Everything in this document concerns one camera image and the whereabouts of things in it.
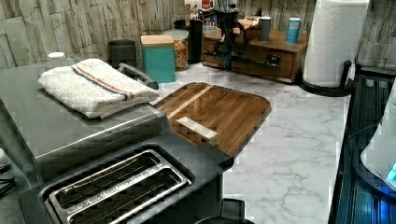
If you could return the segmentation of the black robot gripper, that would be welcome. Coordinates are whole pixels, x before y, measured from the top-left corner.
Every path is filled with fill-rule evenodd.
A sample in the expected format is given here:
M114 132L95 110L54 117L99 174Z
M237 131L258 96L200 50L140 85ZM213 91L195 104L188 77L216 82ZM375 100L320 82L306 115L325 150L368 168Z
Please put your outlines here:
M242 34L241 43L236 41L234 29L238 28L240 32L243 31L243 26L238 21L238 12L236 10L221 11L215 9L215 16L217 18L217 26L221 30L221 39L215 46L215 50L223 59L224 67L231 69L233 55L242 55L245 53L248 49L248 41L245 39L245 34Z

